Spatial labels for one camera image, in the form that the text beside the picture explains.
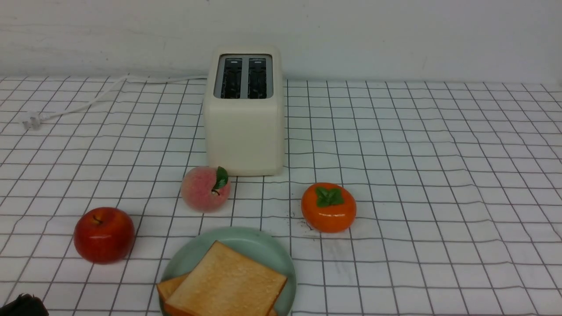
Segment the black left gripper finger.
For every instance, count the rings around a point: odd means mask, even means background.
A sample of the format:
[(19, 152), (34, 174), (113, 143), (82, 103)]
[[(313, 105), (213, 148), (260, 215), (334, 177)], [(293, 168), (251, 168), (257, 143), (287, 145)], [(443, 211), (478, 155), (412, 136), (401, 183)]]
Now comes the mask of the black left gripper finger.
[(32, 294), (20, 294), (15, 300), (0, 308), (1, 316), (48, 316), (40, 298)]

